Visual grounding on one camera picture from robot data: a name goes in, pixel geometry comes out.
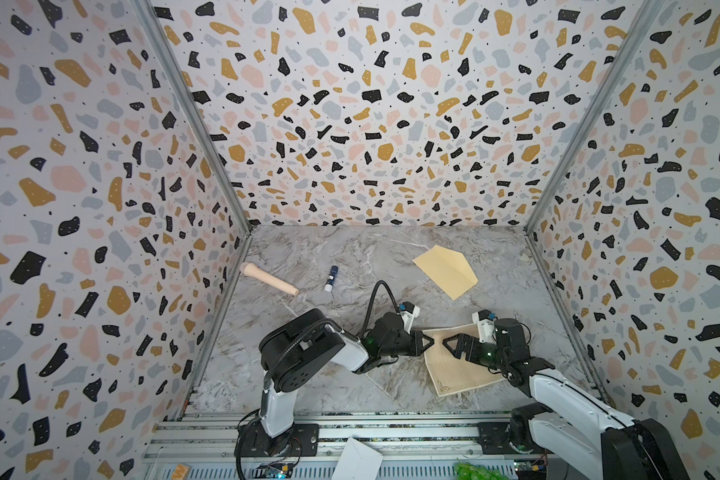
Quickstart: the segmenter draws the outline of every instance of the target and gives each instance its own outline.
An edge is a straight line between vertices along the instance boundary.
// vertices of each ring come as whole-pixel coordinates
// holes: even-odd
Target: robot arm
[[[410,302],[387,312],[358,338],[318,309],[291,320],[259,343],[266,371],[255,435],[268,438],[269,455],[286,447],[293,428],[293,409],[299,387],[328,362],[354,373],[366,373],[397,361],[398,356],[420,356],[434,341],[420,330],[410,330],[418,307]]]
[[[466,334],[443,340],[451,354],[499,370],[538,403],[516,408],[510,441],[516,448],[547,448],[590,480],[688,480],[667,430],[653,419],[635,420],[579,388],[547,360],[532,356],[521,323],[493,320],[482,310],[495,342]]]

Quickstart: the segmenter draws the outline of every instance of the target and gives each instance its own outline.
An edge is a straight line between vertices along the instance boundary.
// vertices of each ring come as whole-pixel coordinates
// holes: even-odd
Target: wall
[[[618,407],[720,479],[720,2],[667,3],[533,238]]]
[[[228,210],[130,4],[0,2],[1,480],[135,477],[209,335]]]
[[[154,5],[253,224],[518,225],[641,3]]]

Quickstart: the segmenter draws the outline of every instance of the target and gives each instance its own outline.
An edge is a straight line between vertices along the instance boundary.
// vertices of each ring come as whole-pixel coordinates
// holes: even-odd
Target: marble tabletop
[[[413,263],[434,245],[463,253],[478,278],[478,284],[456,300]],[[258,408],[263,378],[258,345],[264,335],[311,308],[357,332],[377,280],[390,285],[398,302],[408,300],[421,307],[414,327],[463,325],[470,323],[472,312],[482,309],[517,318],[533,333],[534,355],[552,362],[569,378],[585,381],[520,229],[258,226],[246,261],[292,283],[301,293],[290,296],[253,278],[240,278],[188,412],[240,413]],[[338,275],[333,292],[327,293],[323,286],[331,265],[338,266]],[[391,308],[380,288],[372,322]],[[327,364],[299,389],[296,410],[505,411],[530,402],[506,380],[437,397],[424,358],[400,357],[394,365],[365,375]]]

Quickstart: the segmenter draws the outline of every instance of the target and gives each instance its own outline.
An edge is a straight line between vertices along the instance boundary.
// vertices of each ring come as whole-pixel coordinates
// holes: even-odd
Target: black cable
[[[302,330],[293,341],[291,341],[288,346],[280,353],[280,356],[277,357],[277,360],[274,361],[273,364],[269,365],[269,369],[267,369],[266,375],[264,375],[264,389],[269,389],[269,380],[272,379],[272,375],[275,373],[275,369],[280,366],[283,360],[286,359],[288,354],[295,349],[299,343],[301,343],[305,338],[310,336],[315,330],[317,330],[319,327],[324,325],[333,325],[334,328],[336,328],[336,331],[342,331],[342,328],[336,324],[331,319],[322,319],[318,320],[317,322],[314,322],[304,330]]]
[[[586,396],[586,395],[583,394],[582,392],[579,392],[577,389],[575,389],[575,388],[567,385],[565,382],[561,381],[560,379],[556,379],[556,378],[554,378],[553,376],[549,376],[549,375],[546,375],[546,374],[544,374],[544,373],[538,373],[538,372],[536,372],[534,375],[545,376],[545,377],[547,377],[548,379],[557,380],[558,382],[560,382],[560,385],[561,385],[561,386],[566,386],[566,387],[568,387],[568,389],[573,390],[574,392],[578,393],[580,396],[582,396],[583,398],[585,398],[585,399],[586,399],[588,402],[590,402],[592,405],[594,405],[595,407],[597,407],[597,408],[599,408],[600,410],[602,410],[603,413],[605,413],[605,414],[609,415],[611,418],[613,418],[613,419],[614,419],[617,423],[619,423],[622,427],[627,428],[627,426],[624,425],[624,422],[622,422],[621,420],[619,420],[618,418],[616,418],[616,417],[614,417],[614,416],[611,416],[611,415],[608,413],[607,410],[605,410],[603,407],[597,405],[596,402],[593,402],[593,401],[592,401],[592,398],[589,398],[588,396]],[[643,453],[645,453],[646,456],[648,457],[648,459],[650,460],[651,466],[653,466],[653,470],[659,475],[659,478],[662,478],[661,473],[659,472],[659,469],[658,469],[658,467],[656,466],[656,462],[654,462],[653,457],[650,456],[650,454],[648,453],[648,450],[646,450],[646,448],[644,447],[643,443],[642,443],[642,442],[637,442],[637,445],[639,445],[640,448],[643,449]]]
[[[240,424],[242,423],[243,420],[250,417],[251,415],[255,415],[255,414],[259,413],[260,411],[261,411],[261,409],[257,408],[253,412],[248,412],[244,417],[240,418],[240,421],[237,423],[237,428],[240,428]]]
[[[286,450],[286,454],[285,454],[284,456],[282,456],[282,458],[279,458],[279,459],[277,459],[277,460],[273,460],[273,461],[271,461],[270,463],[266,464],[268,467],[274,468],[273,466],[274,466],[276,463],[284,462],[284,461],[286,460],[286,458],[288,458],[288,456],[291,455],[291,450],[293,450],[293,444],[291,444],[291,441],[293,441],[293,439],[294,439],[294,438],[291,438],[290,440],[288,440],[288,446],[287,446],[286,448],[284,448],[284,449]]]
[[[393,361],[393,362],[381,362],[381,363],[379,363],[379,364],[376,365],[376,366],[392,365],[392,364],[394,364],[394,363],[397,363],[398,360],[400,360],[400,358],[399,358],[398,356],[396,356],[396,355],[395,355],[395,356],[391,356],[391,357],[389,357],[389,358],[394,359],[394,361]]]
[[[246,426],[244,426],[242,428],[241,432],[240,432],[240,423],[242,422],[242,420],[245,420],[247,417],[249,417],[254,412],[256,414],[258,414],[259,409],[254,410],[253,412],[250,412],[248,415],[240,418],[240,422],[237,423],[238,436],[237,436],[237,443],[235,444],[235,466],[237,467],[237,477],[239,480],[246,480],[246,476],[242,473],[242,444],[243,444],[243,441],[244,441],[245,437],[248,435],[248,432],[250,431],[250,429],[252,427],[254,427],[256,422],[258,422],[261,419],[261,417],[256,415],[250,422],[248,422],[246,424]]]
[[[525,344],[530,345],[530,339],[533,338],[533,336],[530,334],[530,328],[528,328],[528,325],[526,325],[525,323],[522,323],[522,322],[518,322],[518,323],[521,324],[522,326],[524,326],[526,330],[528,330],[528,341]]]
[[[304,451],[304,447],[302,446],[302,441],[299,440],[297,437],[291,438],[291,441],[296,440],[298,442],[298,456],[296,457],[296,463],[291,466],[291,470],[296,468],[298,463],[302,460],[302,452]]]
[[[378,287],[380,285],[384,285],[384,288],[387,289],[387,293],[389,294],[389,299],[392,301],[392,306],[394,307],[394,312],[398,311],[398,303],[394,299],[394,295],[392,294],[392,289],[389,288],[389,285],[387,285],[387,283],[384,282],[384,280],[379,280],[373,286],[373,292],[371,292],[371,299],[368,302],[368,309],[365,311],[365,320],[362,323],[362,328],[358,332],[358,337],[360,337],[365,332],[365,330],[368,328],[368,324],[371,321],[371,314],[373,313],[373,301],[376,298],[376,292],[378,291]]]

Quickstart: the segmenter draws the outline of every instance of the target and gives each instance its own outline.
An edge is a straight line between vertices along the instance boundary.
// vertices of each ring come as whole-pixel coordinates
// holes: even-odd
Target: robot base
[[[317,455],[317,440],[320,427],[316,423],[295,423],[277,437],[271,438],[264,431],[260,421],[245,435],[240,445],[241,457],[288,456],[314,457]]]

